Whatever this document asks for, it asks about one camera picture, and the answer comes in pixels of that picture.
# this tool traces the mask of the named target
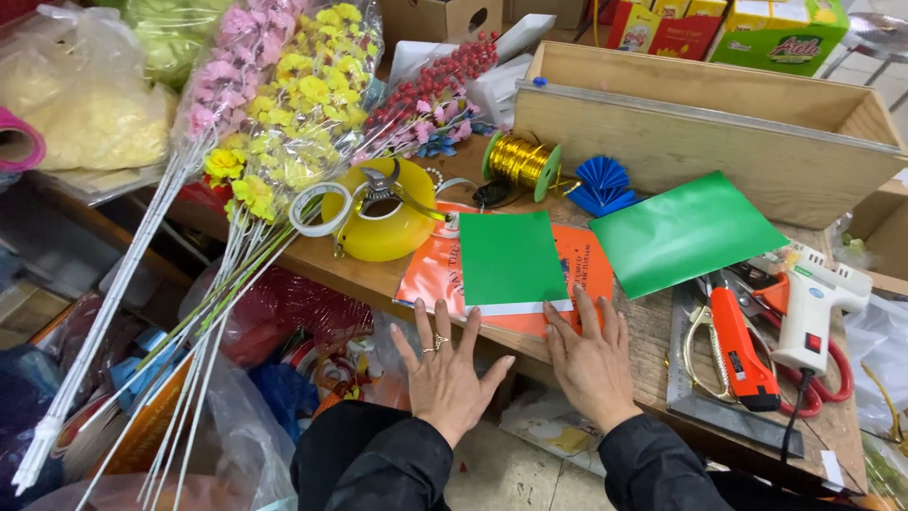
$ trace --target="hand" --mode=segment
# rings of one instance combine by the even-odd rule
[[[583,335],[578,336],[555,307],[546,302],[543,309],[549,322],[546,325],[548,351],[555,378],[567,400],[607,434],[630,417],[643,413],[634,405],[627,322],[623,314],[616,314],[612,304],[600,296],[599,311],[605,323],[600,331],[593,301],[579,284],[574,284],[574,297]]]
[[[435,339],[429,315],[426,314],[426,304],[418,298],[414,309],[419,341],[424,350],[432,349]],[[452,449],[479,422],[495,389],[514,364],[513,356],[503,356],[481,380],[476,377],[473,346],[481,323],[479,308],[473,307],[457,351],[450,341],[441,343],[439,351],[423,352],[422,363],[416,358],[400,329],[391,324],[391,338],[410,374],[410,407],[413,416],[435,426]],[[435,304],[435,327],[439,336],[450,339],[451,322],[448,304],[444,300]]]

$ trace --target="white glue gun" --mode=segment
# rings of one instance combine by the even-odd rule
[[[770,357],[783,366],[824,375],[832,308],[864,309],[873,296],[873,279],[841,263],[829,269],[823,254],[796,242],[747,263],[779,279],[779,284],[754,292],[785,315],[779,347]]]

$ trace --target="green box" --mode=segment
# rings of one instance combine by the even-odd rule
[[[729,32],[726,23],[706,58],[740,65],[813,76],[848,32],[848,14],[839,0],[806,0],[811,24],[804,28]]]

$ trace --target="pink fabric roll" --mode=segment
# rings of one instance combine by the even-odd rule
[[[44,138],[26,121],[0,106],[0,172],[22,172],[44,159]]]

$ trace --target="woman's left hand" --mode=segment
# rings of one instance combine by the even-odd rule
[[[437,351],[425,303],[417,299],[413,308],[423,348],[422,362],[417,359],[400,329],[391,324],[394,345],[400,351],[410,374],[413,416],[438,429],[453,449],[464,434],[479,422],[495,389],[514,364],[514,357],[501,357],[480,380],[473,369],[473,346],[482,323],[479,308],[473,307],[470,311],[467,326],[464,327],[460,344],[455,350],[450,341],[448,304],[444,300],[436,302],[435,327],[441,339],[448,339],[440,343]]]

